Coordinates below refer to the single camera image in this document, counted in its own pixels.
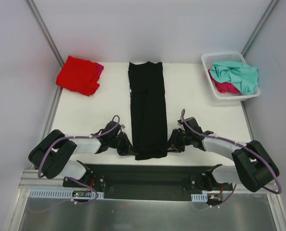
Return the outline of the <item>red t-shirt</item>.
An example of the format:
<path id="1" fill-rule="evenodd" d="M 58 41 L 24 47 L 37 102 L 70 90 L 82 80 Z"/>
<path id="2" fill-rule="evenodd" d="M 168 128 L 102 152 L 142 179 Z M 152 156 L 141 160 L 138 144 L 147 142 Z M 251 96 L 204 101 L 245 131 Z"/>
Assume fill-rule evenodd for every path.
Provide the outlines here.
<path id="1" fill-rule="evenodd" d="M 56 85 L 85 96 L 93 95 L 100 87 L 95 75 L 95 62 L 68 56 L 56 78 Z"/>

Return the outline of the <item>black daisy t-shirt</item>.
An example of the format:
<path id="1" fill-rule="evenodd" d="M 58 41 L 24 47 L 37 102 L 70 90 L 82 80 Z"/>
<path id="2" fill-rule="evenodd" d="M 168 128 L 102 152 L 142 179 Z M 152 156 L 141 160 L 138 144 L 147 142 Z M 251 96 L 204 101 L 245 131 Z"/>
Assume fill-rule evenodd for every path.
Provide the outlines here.
<path id="1" fill-rule="evenodd" d="M 136 160 L 167 156 L 167 117 L 162 63 L 130 63 L 130 111 Z"/>

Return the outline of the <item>pink t-shirt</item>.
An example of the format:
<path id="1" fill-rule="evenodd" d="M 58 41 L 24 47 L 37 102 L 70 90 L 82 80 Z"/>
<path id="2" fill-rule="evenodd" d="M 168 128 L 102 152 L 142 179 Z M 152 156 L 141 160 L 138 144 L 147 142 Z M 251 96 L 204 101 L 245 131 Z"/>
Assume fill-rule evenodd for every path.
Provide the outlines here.
<path id="1" fill-rule="evenodd" d="M 99 63 L 96 63 L 96 64 L 95 64 L 95 75 L 96 75 L 97 77 L 100 77 L 100 75 L 101 75 L 101 73 L 102 73 L 103 70 L 104 70 L 104 66 L 103 66 L 103 65 L 101 65 L 101 64 L 99 64 Z"/>

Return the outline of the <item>white plastic basket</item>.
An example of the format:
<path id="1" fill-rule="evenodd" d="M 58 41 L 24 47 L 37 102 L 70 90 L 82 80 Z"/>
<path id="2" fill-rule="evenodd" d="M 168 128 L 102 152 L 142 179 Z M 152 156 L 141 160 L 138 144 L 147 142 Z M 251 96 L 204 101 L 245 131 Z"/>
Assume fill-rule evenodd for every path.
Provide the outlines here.
<path id="1" fill-rule="evenodd" d="M 245 101 L 258 97 L 259 71 L 238 52 L 206 53 L 201 56 L 213 97 L 217 101 Z"/>

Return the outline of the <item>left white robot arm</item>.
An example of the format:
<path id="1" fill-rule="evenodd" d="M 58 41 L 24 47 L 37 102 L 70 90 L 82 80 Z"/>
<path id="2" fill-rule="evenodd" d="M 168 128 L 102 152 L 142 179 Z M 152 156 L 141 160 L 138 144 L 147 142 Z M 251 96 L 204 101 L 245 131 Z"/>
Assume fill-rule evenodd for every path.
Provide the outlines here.
<path id="1" fill-rule="evenodd" d="M 116 149 L 120 156 L 138 155 L 122 129 L 115 121 L 89 136 L 66 136 L 55 129 L 30 152 L 28 160 L 38 168 L 40 178 L 71 177 L 79 187 L 86 187 L 91 178 L 88 169 L 80 161 L 71 160 L 71 156 L 100 154 L 109 148 Z"/>

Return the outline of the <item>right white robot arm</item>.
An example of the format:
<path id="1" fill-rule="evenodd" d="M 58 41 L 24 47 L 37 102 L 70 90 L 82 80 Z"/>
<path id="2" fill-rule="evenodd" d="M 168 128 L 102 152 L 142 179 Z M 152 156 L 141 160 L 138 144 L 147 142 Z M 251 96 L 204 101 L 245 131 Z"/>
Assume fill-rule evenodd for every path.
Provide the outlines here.
<path id="1" fill-rule="evenodd" d="M 202 180 L 205 190 L 216 190 L 223 183 L 234 183 L 257 192 L 266 189 L 272 180 L 278 182 L 279 169 L 259 141 L 236 142 L 209 130 L 202 131 L 193 117 L 180 119 L 178 123 L 181 127 L 172 131 L 167 143 L 169 152 L 181 153 L 186 146 L 193 146 L 216 153 L 234 163 L 232 166 L 217 164 L 208 169 Z"/>

